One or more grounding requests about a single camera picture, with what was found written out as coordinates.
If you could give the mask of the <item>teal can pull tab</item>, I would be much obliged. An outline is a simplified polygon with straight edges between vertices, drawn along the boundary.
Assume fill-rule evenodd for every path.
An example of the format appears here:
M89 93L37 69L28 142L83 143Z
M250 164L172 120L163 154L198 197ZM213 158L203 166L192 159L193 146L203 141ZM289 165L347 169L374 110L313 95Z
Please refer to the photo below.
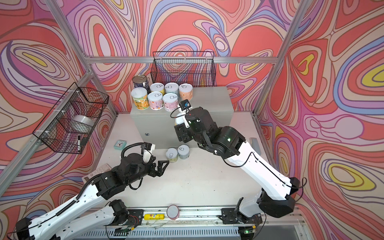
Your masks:
M190 148L188 145L180 145L178 148L178 155L181 160L186 160L190 156Z

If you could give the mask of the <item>green can pull tab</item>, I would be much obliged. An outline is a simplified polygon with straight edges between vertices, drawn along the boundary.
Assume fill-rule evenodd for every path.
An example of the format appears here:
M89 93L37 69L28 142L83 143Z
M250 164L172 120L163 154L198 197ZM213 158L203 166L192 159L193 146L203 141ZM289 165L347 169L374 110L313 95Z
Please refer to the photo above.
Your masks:
M166 151L166 158L170 163L175 163L179 159L178 150L175 148L169 148Z

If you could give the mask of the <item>orange pink can pull tab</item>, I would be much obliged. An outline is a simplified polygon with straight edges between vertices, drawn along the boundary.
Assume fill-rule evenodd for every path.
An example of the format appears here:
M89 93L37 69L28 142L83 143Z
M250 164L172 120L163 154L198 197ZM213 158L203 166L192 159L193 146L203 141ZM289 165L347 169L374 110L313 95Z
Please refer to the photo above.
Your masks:
M179 86L179 96L182 101L190 101L193 98L193 86L191 84L181 84Z

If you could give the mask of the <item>pink can fruit print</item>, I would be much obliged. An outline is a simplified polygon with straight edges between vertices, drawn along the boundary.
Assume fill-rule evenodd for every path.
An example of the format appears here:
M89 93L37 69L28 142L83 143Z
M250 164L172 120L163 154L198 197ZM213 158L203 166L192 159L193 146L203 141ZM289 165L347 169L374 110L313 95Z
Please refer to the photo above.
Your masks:
M174 93L168 93L163 96L164 108L167 112L172 112L178 108L178 95Z

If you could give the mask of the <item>teal can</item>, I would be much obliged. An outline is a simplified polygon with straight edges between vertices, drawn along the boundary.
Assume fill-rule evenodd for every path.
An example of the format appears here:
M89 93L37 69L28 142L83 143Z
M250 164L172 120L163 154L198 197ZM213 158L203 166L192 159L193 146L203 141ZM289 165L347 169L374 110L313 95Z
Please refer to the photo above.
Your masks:
M179 96L179 85L177 83L167 83L165 84L166 94L172 93Z

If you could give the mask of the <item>pink can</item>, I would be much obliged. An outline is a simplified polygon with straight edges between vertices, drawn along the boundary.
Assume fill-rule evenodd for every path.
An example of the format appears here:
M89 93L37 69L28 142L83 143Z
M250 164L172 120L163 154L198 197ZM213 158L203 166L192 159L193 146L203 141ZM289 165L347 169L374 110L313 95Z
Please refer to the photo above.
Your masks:
M164 107L163 94L161 92L148 94L148 102L152 110L161 110Z

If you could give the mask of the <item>yellow can pull tab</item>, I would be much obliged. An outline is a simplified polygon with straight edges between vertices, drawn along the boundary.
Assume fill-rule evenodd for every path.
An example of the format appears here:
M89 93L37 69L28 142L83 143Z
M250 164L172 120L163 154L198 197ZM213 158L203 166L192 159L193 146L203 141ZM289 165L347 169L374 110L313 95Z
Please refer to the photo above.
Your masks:
M151 92L160 92L162 95L166 94L165 86L162 83L153 83L150 86Z

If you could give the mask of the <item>yellow green can plastic lid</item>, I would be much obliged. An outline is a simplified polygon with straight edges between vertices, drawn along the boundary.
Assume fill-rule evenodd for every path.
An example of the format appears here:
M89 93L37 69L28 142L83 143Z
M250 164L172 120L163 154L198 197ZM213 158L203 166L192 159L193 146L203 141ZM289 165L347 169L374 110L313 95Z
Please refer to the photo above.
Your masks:
M146 110L149 107L148 92L145 88L134 88L131 96L138 110Z

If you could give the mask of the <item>dark blue tin can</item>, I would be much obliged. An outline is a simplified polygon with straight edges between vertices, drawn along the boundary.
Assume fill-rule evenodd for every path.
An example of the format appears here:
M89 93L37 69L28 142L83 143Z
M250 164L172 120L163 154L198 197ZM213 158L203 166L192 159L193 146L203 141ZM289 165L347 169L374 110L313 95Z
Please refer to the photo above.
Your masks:
M147 93L149 94L151 92L150 90L150 81L149 77L145 75L136 75L132 79L134 88L144 88L147 90Z

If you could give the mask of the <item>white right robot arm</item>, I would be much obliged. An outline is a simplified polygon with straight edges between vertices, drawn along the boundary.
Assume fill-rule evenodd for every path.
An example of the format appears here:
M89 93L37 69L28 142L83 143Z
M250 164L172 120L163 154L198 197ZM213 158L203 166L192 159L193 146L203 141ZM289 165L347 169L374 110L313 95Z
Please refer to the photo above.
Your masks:
M241 198L237 217L246 223L258 214L281 218L294 211L293 194L300 188L300 180L286 177L273 168L254 150L246 138L230 126L218 127L209 111L202 107L191 108L188 102L176 108L175 132L183 143L195 141L198 147L223 159L232 168L240 168L260 186L260 192L247 200Z

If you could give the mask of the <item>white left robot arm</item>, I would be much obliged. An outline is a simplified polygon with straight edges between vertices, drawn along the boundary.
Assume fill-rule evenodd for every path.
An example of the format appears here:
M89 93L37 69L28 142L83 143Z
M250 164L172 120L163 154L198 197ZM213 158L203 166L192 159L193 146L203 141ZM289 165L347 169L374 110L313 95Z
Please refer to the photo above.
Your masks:
M149 155L148 162L144 161L144 155L137 153L122 157L120 165L92 177L69 201L40 217L18 221L16 235L20 240L70 240L93 227L122 224L129 214L121 200L112 201L98 212L84 217L82 214L145 176L162 176L168 164L169 161L157 161L153 155Z

